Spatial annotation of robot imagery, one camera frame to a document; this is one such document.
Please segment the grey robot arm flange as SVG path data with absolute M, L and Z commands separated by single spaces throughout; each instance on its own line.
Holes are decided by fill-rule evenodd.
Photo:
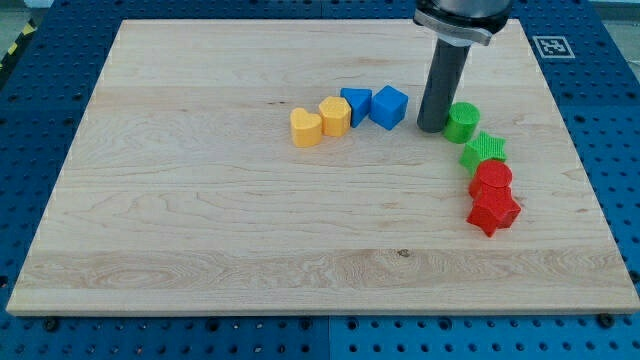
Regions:
M 506 25 L 513 0 L 416 0 L 413 20 L 454 46 L 488 46 Z

